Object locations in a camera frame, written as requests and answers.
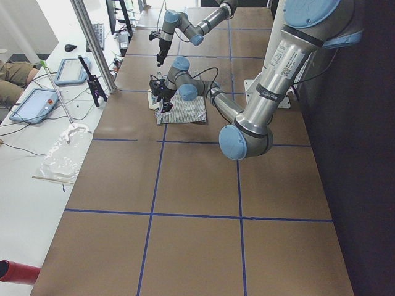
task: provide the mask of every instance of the person's leg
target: person's leg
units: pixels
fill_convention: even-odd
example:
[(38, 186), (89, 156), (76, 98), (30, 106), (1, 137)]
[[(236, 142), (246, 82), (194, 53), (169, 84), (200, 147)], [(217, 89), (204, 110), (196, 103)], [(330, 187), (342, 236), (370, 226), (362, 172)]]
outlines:
[(6, 80), (22, 88), (26, 87), (37, 74), (33, 64), (26, 62), (6, 63)]
[(0, 104), (13, 106), (23, 93), (23, 88), (8, 81), (0, 81)]
[(31, 81), (34, 79), (37, 73), (38, 70), (36, 68), (30, 70), (29, 75), (27, 75), (26, 85), (29, 85), (29, 83), (31, 83)]

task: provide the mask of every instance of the red object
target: red object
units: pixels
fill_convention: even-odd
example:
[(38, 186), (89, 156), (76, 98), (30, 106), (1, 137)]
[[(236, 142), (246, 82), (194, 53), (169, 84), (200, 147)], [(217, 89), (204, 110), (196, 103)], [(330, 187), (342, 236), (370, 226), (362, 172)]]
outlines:
[(41, 268), (12, 261), (0, 261), (0, 281), (34, 285)]

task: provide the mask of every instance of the keyboard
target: keyboard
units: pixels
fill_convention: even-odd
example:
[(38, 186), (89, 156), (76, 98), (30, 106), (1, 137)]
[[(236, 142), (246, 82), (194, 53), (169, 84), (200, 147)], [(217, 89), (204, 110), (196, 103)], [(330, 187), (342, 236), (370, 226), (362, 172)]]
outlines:
[[(96, 36), (96, 39), (99, 41), (100, 48), (104, 49), (104, 24), (93, 23), (92, 27), (93, 27), (93, 31)], [(91, 52), (88, 42), (86, 42), (86, 52)]]

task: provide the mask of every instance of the brown table surface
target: brown table surface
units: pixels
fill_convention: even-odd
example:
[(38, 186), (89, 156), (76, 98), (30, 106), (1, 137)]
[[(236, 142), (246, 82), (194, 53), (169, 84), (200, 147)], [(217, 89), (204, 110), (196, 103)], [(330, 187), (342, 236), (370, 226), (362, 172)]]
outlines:
[[(213, 10), (187, 13), (196, 24)], [(160, 69), (148, 41), (158, 13), (145, 12), (133, 35), (31, 295), (353, 295), (295, 102), (274, 116), (274, 147), (240, 162), (222, 155), (226, 122), (211, 105), (208, 125), (158, 126), (148, 109), (149, 75), (178, 55), (191, 71), (218, 67), (244, 104), (270, 11), (238, 9), (199, 47), (175, 38)]]

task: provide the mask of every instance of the plastic bag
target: plastic bag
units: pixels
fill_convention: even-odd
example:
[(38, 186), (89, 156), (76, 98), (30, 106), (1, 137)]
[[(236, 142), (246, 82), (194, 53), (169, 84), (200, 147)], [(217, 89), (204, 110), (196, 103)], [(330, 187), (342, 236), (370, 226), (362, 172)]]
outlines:
[(74, 184), (92, 138), (87, 128), (70, 126), (54, 143), (33, 178)]

